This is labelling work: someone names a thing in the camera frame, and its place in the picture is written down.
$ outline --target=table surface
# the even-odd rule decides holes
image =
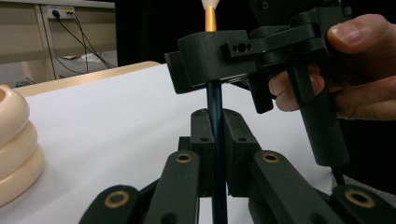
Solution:
[[[45,166],[37,181],[0,207],[0,223],[78,223],[115,185],[137,189],[161,176],[205,90],[175,94],[166,64],[140,63],[17,89],[30,106]],[[301,115],[257,114],[249,91],[222,85],[223,107],[240,113],[262,149],[283,154],[316,189],[330,193],[331,170],[316,165]],[[248,200],[227,197],[229,223],[253,223]],[[200,223],[212,223],[210,199]]]

